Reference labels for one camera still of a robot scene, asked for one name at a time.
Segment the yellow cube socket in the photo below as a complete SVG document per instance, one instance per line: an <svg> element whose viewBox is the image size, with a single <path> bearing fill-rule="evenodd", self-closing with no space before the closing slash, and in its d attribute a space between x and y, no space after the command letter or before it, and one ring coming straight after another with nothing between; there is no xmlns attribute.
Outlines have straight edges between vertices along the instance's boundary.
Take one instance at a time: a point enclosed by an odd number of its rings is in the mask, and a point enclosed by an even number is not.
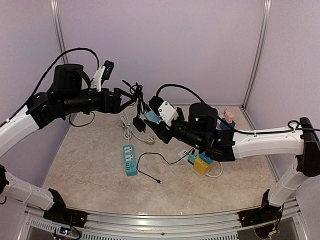
<svg viewBox="0 0 320 240"><path fill-rule="evenodd" d="M205 162L200 157L196 158L193 164L193 169L201 176L205 176L211 167L211 164Z"/></svg>

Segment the pink charger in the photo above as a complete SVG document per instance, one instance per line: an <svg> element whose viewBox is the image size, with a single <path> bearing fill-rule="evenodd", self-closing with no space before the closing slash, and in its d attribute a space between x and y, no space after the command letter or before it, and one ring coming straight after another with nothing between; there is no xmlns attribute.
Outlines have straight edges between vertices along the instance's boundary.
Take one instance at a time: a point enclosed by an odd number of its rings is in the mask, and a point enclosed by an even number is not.
<svg viewBox="0 0 320 240"><path fill-rule="evenodd" d="M224 118L225 118L225 121L230 125L234 121L234 115L231 112L226 112L225 115L224 115Z"/></svg>

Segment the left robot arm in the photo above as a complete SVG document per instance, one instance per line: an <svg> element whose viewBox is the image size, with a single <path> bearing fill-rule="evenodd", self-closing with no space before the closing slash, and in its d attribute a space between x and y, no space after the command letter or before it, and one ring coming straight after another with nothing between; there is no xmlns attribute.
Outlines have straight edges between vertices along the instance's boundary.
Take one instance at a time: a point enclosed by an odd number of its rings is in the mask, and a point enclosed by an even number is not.
<svg viewBox="0 0 320 240"><path fill-rule="evenodd" d="M4 155L13 146L30 134L43 129L56 119L65 120L75 113L86 115L100 112L118 114L137 100L135 92L120 88L102 88L109 80L114 63L98 64L93 78L77 63L57 64L57 60L45 71L54 69L53 83L46 92L34 89L29 98L0 125L0 154ZM22 203L38 207L46 219L70 223L74 214L54 189L37 187L10 174L0 167L0 194Z"/></svg>

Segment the teal power strip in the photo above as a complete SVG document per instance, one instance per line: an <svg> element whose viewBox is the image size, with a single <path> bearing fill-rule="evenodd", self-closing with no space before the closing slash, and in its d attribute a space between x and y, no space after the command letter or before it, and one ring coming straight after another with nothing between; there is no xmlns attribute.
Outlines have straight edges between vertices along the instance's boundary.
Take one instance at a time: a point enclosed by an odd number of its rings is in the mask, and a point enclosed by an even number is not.
<svg viewBox="0 0 320 240"><path fill-rule="evenodd" d="M136 176L138 174L136 156L134 146L131 144L123 146L124 168L128 177Z"/></svg>

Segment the teal USB charger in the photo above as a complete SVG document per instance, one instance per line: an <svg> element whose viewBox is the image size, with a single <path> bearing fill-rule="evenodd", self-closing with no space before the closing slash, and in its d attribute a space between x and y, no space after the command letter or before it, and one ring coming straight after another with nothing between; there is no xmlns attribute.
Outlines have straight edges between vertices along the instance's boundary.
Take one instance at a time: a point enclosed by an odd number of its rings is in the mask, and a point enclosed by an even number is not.
<svg viewBox="0 0 320 240"><path fill-rule="evenodd" d="M188 155L187 162L193 166L193 165L195 164L196 159L197 159L198 157L199 157L198 154L196 154L196 153L191 154L191 153L190 153L190 154Z"/></svg>

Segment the dark blue cube socket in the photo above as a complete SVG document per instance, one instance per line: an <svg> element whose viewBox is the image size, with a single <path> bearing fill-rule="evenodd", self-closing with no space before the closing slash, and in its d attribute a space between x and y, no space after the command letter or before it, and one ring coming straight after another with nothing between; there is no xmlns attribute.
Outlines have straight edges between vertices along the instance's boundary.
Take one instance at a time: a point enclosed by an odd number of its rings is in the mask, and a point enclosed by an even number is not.
<svg viewBox="0 0 320 240"><path fill-rule="evenodd" d="M235 123L234 120L232 120L231 123L228 123L225 118L223 118L223 119L220 121L220 124L219 124L219 128L220 128L220 130L222 130L222 131L232 130L232 129L235 128L235 126L236 126L236 123Z"/></svg>

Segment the blue rounded charger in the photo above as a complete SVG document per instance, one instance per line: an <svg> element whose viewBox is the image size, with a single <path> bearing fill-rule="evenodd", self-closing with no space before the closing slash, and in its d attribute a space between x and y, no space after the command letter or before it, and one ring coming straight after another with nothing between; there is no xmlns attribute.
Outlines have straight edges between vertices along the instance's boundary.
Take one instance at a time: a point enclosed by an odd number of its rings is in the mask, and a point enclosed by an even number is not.
<svg viewBox="0 0 320 240"><path fill-rule="evenodd" d="M207 164L212 164L213 163L213 159L211 159L210 157L206 156L206 152L203 151L202 153L199 154L199 157L204 161L206 162Z"/></svg>

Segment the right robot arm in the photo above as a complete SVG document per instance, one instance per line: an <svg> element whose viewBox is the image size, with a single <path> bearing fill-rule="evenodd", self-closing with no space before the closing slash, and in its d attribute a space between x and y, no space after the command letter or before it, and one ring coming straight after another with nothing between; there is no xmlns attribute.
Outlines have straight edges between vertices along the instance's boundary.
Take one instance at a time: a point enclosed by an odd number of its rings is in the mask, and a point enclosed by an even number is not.
<svg viewBox="0 0 320 240"><path fill-rule="evenodd" d="M263 194L261 205L238 214L243 227L279 221L285 201L307 179L320 174L318 130L307 117L274 129L244 131L228 125L220 130L217 123L223 119L202 99L189 106L188 117L181 108L174 107L158 94L145 108L145 123L160 140L169 143L171 139L177 139L197 149L207 163L233 162L262 155L294 155L291 167Z"/></svg>

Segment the light blue charger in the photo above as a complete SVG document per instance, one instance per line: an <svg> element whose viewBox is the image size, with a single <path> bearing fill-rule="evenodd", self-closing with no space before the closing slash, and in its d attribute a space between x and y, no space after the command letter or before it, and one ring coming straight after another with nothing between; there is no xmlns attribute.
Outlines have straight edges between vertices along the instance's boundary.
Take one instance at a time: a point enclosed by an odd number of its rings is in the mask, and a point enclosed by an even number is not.
<svg viewBox="0 0 320 240"><path fill-rule="evenodd" d="M145 113L144 116L148 121L152 123L159 124L162 121L162 119L152 109Z"/></svg>

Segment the white power strip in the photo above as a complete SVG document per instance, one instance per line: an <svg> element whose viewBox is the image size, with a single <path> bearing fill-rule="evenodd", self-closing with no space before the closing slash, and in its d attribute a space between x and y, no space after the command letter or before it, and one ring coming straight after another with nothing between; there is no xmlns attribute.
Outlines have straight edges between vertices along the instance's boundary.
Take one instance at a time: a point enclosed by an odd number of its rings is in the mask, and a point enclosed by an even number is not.
<svg viewBox="0 0 320 240"><path fill-rule="evenodd" d="M188 153L187 150L183 149L177 155L178 155L179 158L182 158L182 160L180 160L179 163L182 163L183 165L185 165L188 170L193 171L200 178L205 178L206 177L206 175L201 175L198 171L196 171L194 169L194 166L190 162L188 162L189 153Z"/></svg>

